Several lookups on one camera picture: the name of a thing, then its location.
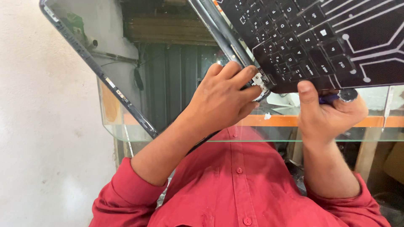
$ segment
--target white wall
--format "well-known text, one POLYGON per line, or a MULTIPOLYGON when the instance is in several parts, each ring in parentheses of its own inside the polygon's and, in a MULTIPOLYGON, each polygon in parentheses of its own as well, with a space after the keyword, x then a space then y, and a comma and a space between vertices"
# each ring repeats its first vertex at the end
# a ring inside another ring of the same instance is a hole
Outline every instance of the white wall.
POLYGON ((95 74, 38 0, 0 0, 0 226, 86 226, 115 172, 95 74))

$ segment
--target red shirt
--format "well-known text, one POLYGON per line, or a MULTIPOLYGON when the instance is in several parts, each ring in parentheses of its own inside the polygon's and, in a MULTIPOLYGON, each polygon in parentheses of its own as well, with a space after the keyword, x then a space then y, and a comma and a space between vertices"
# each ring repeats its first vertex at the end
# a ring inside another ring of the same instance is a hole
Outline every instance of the red shirt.
MULTIPOLYGON (((250 127, 231 127, 216 139, 257 139, 250 127)), ((122 161, 94 201, 90 226, 325 227, 390 226, 380 215, 362 178, 355 198, 326 199, 300 194, 282 158, 265 142, 209 142, 176 168, 166 188, 140 178, 122 161)))

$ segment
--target forearm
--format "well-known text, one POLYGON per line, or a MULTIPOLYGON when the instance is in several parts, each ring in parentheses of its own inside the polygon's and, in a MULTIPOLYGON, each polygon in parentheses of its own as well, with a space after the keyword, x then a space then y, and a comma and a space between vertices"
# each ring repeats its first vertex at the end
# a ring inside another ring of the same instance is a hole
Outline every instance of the forearm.
POLYGON ((327 145, 305 144, 303 157, 305 181, 317 195, 351 198, 360 193, 360 185, 334 141, 327 145))
POLYGON ((133 170, 145 181, 162 186, 185 157, 204 136, 195 119, 181 115, 160 136, 131 160, 133 170))

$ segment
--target man's right hand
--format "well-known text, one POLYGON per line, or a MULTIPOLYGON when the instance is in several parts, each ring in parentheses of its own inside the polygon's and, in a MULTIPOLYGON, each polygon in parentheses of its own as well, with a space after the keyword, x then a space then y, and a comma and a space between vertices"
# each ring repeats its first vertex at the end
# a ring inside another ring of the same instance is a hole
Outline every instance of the man's right hand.
POLYGON ((298 126, 306 147, 329 144, 368 115, 360 96, 350 103, 335 100, 333 107, 319 104, 317 90, 310 81, 301 81, 297 88, 300 97, 298 126))

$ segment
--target finger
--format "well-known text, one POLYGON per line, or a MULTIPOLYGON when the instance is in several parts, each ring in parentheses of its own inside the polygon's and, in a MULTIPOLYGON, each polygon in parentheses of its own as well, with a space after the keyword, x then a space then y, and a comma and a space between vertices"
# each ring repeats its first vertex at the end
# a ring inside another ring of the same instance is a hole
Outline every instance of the finger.
POLYGON ((245 104, 241 109, 240 112, 238 113, 239 120, 244 119, 246 116, 248 116, 253 109, 259 107, 258 102, 249 102, 245 104))
POLYGON ((231 80, 238 89, 242 88, 248 81, 250 81, 258 73, 257 67, 250 65, 245 67, 241 72, 235 75, 231 80))
POLYGON ((252 100, 258 98, 258 96, 262 93, 261 88, 258 85, 251 86, 247 89, 240 91, 242 100, 247 103, 252 100))
POLYGON ((366 117, 369 113, 366 103, 360 95, 350 103, 338 99, 334 100, 332 104, 336 110, 349 115, 366 117))
POLYGON ((215 63, 213 65, 211 65, 208 69, 208 71, 206 72, 206 76, 217 76, 223 69, 223 66, 215 63))
POLYGON ((310 81, 300 81, 297 84, 297 90, 299 91, 301 112, 316 112, 320 110, 317 90, 310 81))
POLYGON ((241 66, 237 62, 230 61, 224 66, 222 71, 217 76, 223 80, 229 80, 233 78, 233 76, 236 75, 238 72, 240 72, 240 70, 241 66))

